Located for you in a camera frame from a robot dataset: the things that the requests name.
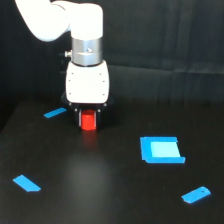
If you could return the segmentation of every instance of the blue tape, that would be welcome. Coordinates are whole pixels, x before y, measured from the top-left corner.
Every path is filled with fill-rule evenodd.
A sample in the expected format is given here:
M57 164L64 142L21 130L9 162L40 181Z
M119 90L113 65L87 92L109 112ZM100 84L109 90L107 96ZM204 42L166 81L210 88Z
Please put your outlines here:
M147 163L185 163L185 157L180 157L176 137L141 137L140 142L142 160Z
M147 163L185 163L185 157L151 157L145 161Z
M143 137L149 142L178 142L176 137Z
M51 111L49 113L44 114L44 117L50 118L50 117L56 116L58 114L61 114L61 113L65 112L65 111L66 111L66 109L61 107L61 108L59 108L57 110L54 110L54 111Z
M17 178L13 179L13 181L22 187L25 191L39 191L41 188L34 184L32 181L24 177L23 175L18 176Z
M198 201L201 198L204 198L210 194L211 192L206 187L199 187L198 189L183 195L182 198L185 202L192 204L195 201Z

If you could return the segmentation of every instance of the black surface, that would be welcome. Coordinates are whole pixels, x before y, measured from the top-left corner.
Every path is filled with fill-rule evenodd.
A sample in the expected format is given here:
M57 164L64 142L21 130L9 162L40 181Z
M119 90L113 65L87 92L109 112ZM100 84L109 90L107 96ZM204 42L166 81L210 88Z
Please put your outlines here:
M0 135L0 223L223 223L223 109L120 105L86 132L68 113L43 117L56 108L21 103ZM145 163L142 136L176 136L186 163ZM21 174L41 191L17 186ZM200 186L211 196L182 201Z

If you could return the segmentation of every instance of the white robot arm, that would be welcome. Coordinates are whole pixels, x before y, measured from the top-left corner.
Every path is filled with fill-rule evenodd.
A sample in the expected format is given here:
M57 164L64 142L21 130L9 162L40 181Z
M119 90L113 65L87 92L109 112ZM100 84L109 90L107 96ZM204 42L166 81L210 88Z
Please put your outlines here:
M96 4L67 1L15 0L30 31L41 41L53 41L71 31L72 50L66 71L69 104L104 104L109 74L103 60L103 11Z

